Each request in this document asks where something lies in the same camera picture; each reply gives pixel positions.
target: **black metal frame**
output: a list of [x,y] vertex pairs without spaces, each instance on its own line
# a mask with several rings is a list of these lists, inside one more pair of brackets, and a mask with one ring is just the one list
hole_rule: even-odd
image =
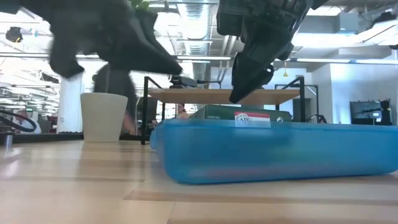
[[[141,144],[145,145],[147,140],[147,112],[148,112],[148,90],[149,90],[149,82],[153,83],[160,89],[163,89],[159,84],[157,84],[153,79],[150,77],[144,77],[144,96],[142,101],[142,125],[141,125]],[[165,118],[165,110],[166,104],[162,102],[162,120]]]
[[[278,87],[282,86],[282,90],[285,90],[289,87],[292,88],[299,88],[300,89],[300,122],[306,122],[307,117],[305,114],[305,87],[309,86],[304,84],[304,77],[298,77],[295,80],[291,81],[289,84],[276,84],[275,89],[278,89]],[[280,110],[280,105],[275,105],[275,110],[279,111]]]

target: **label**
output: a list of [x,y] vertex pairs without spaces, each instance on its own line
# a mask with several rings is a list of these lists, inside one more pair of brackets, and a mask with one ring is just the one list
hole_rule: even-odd
[[235,111],[236,126],[250,126],[250,121],[271,121],[269,114]]

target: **ceiling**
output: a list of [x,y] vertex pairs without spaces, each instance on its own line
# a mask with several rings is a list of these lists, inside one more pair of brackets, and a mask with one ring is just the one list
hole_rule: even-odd
[[[158,41],[172,55],[212,55],[234,56],[244,45],[235,37],[222,36],[217,33],[216,12],[217,0],[169,0],[172,12],[160,12],[155,25]],[[152,1],[151,10],[164,10],[163,1]],[[396,10],[398,0],[330,0],[325,6],[310,11],[302,27],[293,39],[295,48],[291,57],[299,58],[385,58],[391,54],[387,44],[397,42],[398,27],[393,24],[387,37],[379,35],[378,39],[368,38],[384,32],[385,27],[378,30],[369,29],[371,22],[385,10]],[[353,30],[341,32],[339,27]],[[24,40],[17,44],[6,40],[5,33],[11,26],[22,28]],[[23,9],[16,15],[0,14],[0,53],[46,53],[51,44],[52,34],[49,24],[35,14]],[[91,85],[91,76],[104,65],[100,60],[80,62],[86,68],[87,88]],[[184,75],[201,80],[214,79],[210,67],[219,67],[217,61],[192,63],[184,61]],[[312,63],[275,62],[274,66],[309,68]],[[0,85],[52,85],[42,80],[42,74],[59,78],[53,73],[44,58],[1,58]],[[143,73],[135,72],[133,79],[138,87],[143,87]],[[154,75],[154,79],[162,86],[169,86],[167,77]],[[57,92],[48,94],[57,96]]]

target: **green box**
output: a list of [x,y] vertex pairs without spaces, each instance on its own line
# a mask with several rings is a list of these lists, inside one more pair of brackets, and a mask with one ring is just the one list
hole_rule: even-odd
[[196,119],[227,119],[251,121],[292,121],[286,111],[244,109],[235,106],[206,105],[191,115]]

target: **ceiling duct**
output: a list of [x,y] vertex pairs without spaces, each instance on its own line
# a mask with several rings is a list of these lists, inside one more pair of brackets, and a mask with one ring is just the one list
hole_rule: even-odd
[[[210,5],[208,4],[178,4],[178,10],[183,22],[183,36],[186,41],[187,55],[208,55],[210,44]],[[206,73],[205,63],[193,64],[193,78],[204,80]]]

